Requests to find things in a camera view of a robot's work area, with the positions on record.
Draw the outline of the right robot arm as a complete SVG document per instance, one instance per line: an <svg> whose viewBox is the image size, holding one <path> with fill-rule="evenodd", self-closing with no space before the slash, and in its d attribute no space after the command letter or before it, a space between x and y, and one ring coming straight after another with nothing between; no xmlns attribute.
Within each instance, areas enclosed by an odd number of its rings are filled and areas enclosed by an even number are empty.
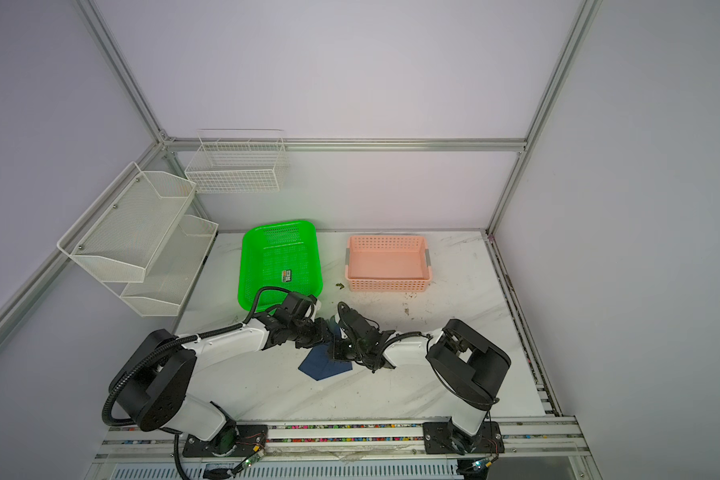
<svg viewBox="0 0 720 480"><path fill-rule="evenodd" d="M429 453L501 453L491 410L512 365L508 354L460 319L431 332L382 330L344 302L335 323L341 338L329 348L332 359L375 373L427 365L439 384L461 402L448 421L423 425Z"/></svg>

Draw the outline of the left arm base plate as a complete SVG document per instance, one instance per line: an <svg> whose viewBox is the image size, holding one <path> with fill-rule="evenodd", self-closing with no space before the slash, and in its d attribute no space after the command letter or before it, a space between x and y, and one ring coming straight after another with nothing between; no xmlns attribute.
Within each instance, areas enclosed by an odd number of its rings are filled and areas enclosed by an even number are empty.
<svg viewBox="0 0 720 480"><path fill-rule="evenodd" d="M237 424L235 427L223 427L208 441L190 435L182 455L186 458L247 457L254 453L256 447L265 447L268 430L265 424Z"/></svg>

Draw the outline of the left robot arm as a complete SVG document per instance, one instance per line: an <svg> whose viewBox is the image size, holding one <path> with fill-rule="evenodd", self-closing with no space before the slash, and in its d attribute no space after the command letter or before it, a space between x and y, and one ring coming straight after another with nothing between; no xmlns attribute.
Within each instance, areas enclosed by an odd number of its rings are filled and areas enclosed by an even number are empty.
<svg viewBox="0 0 720 480"><path fill-rule="evenodd" d="M151 332L114 376L101 410L110 427L137 426L214 440L234 427L224 410L189 393L193 377L232 358L292 343L297 349L330 344L335 329L317 316L319 301L277 287L285 295L274 306L254 303L231 326L179 337Z"/></svg>

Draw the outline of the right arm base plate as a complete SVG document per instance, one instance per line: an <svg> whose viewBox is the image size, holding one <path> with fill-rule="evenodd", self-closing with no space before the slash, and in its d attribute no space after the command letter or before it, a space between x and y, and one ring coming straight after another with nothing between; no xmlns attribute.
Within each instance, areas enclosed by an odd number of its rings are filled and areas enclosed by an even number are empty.
<svg viewBox="0 0 720 480"><path fill-rule="evenodd" d="M451 421L422 425L425 452L434 454L503 454L505 445L499 424L483 421L475 435L468 435Z"/></svg>

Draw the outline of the green plastic basket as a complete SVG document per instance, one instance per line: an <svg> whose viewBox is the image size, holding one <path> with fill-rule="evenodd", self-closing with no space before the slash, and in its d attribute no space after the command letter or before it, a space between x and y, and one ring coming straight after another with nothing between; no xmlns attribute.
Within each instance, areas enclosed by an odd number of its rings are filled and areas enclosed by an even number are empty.
<svg viewBox="0 0 720 480"><path fill-rule="evenodd" d="M282 272L292 281L282 282ZM248 311L262 311L282 302L280 287L318 297L323 290L319 245L315 226L306 220L263 225L242 238L238 303Z"/></svg>

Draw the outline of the dark blue paper napkin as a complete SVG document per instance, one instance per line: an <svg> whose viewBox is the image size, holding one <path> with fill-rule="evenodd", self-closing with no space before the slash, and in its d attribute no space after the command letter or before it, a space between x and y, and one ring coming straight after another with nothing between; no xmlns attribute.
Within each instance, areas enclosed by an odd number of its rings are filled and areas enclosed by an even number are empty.
<svg viewBox="0 0 720 480"><path fill-rule="evenodd" d="M298 370L315 381L326 380L352 371L352 362L341 353L343 340L340 327L333 320L327 321L327 340L314 345Z"/></svg>

